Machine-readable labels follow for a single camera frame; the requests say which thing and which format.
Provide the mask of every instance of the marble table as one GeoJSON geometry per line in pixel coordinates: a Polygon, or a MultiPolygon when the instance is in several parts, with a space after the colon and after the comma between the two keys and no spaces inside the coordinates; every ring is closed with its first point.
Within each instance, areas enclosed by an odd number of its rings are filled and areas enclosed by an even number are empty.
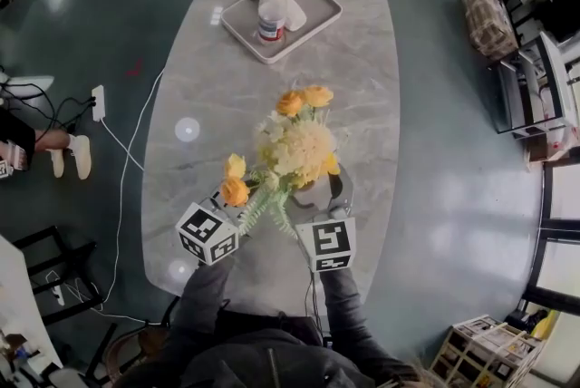
{"type": "MultiPolygon", "coordinates": [[[[328,124],[355,186],[353,273],[364,299],[389,223],[399,153],[399,70],[389,4],[336,0],[343,7],[340,19],[265,65],[214,20],[236,1],[193,0],[160,81],[142,191],[146,275],[153,285],[182,293],[197,260],[180,245],[174,229],[180,216],[218,185],[231,152],[252,162],[254,128],[282,92],[320,84],[334,91],[328,124]],[[199,123],[192,142],[176,136],[182,118],[199,123]]],[[[295,240],[278,231],[268,215],[252,237],[237,253],[227,283],[230,308],[304,315],[309,272],[295,240]]]]}

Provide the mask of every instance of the cream chrysanthemum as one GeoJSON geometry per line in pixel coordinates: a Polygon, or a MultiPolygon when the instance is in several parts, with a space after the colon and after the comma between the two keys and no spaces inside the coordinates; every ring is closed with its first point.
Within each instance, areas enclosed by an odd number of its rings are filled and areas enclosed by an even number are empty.
{"type": "Polygon", "coordinates": [[[274,170],[280,175],[295,172],[308,179],[334,152],[336,141],[332,133],[318,121],[299,121],[285,132],[272,151],[276,160],[274,170]]]}

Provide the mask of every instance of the white sneaker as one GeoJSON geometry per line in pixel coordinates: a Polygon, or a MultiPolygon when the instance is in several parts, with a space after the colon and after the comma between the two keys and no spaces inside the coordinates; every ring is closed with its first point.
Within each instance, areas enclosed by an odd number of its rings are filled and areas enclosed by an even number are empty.
{"type": "Polygon", "coordinates": [[[53,160],[54,176],[59,179],[64,174],[64,158],[63,150],[49,150],[51,159],[53,160]]]}
{"type": "Polygon", "coordinates": [[[91,141],[84,135],[74,137],[74,144],[72,145],[72,155],[76,161],[76,170],[79,173],[79,179],[85,180],[91,173],[91,141]]]}

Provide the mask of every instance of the gray sleeve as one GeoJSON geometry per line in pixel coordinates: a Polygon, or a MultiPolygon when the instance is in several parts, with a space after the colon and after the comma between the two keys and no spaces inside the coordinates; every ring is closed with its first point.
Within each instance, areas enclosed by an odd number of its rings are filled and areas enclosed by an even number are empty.
{"type": "Polygon", "coordinates": [[[353,361],[377,386],[390,380],[417,382],[416,371],[390,357],[366,326],[353,273],[350,269],[322,272],[333,349],[353,361]]]}
{"type": "Polygon", "coordinates": [[[235,259],[228,256],[194,272],[185,286],[161,352],[151,361],[129,370],[115,388],[179,386],[191,359],[213,343],[218,310],[234,263],[235,259]]]}

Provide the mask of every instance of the polished floor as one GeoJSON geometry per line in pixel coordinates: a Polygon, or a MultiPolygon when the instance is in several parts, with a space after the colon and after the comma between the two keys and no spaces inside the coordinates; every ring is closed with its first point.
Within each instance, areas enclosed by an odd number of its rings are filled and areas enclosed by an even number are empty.
{"type": "MultiPolygon", "coordinates": [[[[50,96],[57,103],[84,99],[104,84],[106,121],[128,142],[191,1],[16,0],[0,12],[0,63],[14,75],[54,75],[50,96]]],[[[516,306],[536,239],[541,174],[528,172],[520,145],[492,127],[486,63],[469,45],[460,0],[389,3],[401,77],[400,162],[365,309],[389,350],[429,360],[450,324],[485,313],[502,318],[516,306]]],[[[133,147],[141,161],[150,112],[133,147]]],[[[33,112],[19,113],[46,124],[33,112]]],[[[75,113],[69,103],[62,117],[75,113]]],[[[81,130],[92,138],[91,177],[80,182],[69,158],[63,179],[54,179],[50,158],[38,155],[31,171],[0,185],[0,232],[15,240],[55,224],[73,244],[95,239],[92,278],[106,292],[124,153],[89,118],[81,130]]],[[[140,191],[141,173],[130,164],[119,274],[105,311],[157,321],[172,296],[144,275],[140,191]]],[[[44,311],[55,307],[49,296],[41,302],[44,311]]],[[[86,362],[115,320],[86,312],[49,330],[86,362]]]]}

